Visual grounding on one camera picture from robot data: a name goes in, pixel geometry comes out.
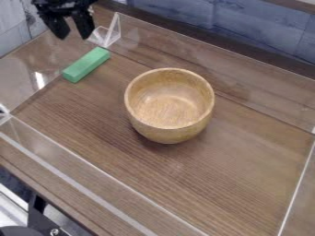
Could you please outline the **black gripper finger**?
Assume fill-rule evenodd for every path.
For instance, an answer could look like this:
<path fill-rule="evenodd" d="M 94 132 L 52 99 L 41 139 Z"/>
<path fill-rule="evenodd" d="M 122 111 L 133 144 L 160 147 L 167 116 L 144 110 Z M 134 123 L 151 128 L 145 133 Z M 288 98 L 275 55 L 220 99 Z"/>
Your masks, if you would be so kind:
<path fill-rule="evenodd" d="M 65 19 L 61 16 L 49 16 L 49 15 L 41 15 L 40 17 L 48 29 L 54 34 L 54 36 L 60 40 L 64 40 L 70 33 L 70 28 L 68 26 Z"/>
<path fill-rule="evenodd" d="M 81 9 L 74 10 L 70 13 L 70 17 L 74 22 L 80 36 L 85 40 L 89 37 L 92 31 L 94 30 L 93 18 L 89 15 L 89 12 Z"/>

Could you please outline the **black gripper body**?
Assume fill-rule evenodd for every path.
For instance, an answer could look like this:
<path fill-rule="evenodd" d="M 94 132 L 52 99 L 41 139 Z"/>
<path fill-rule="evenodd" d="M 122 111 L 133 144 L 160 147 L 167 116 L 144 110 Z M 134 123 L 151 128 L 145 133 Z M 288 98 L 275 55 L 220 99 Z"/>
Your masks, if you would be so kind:
<path fill-rule="evenodd" d="M 74 12 L 85 12 L 97 0 L 30 0 L 41 17 L 68 17 Z"/>

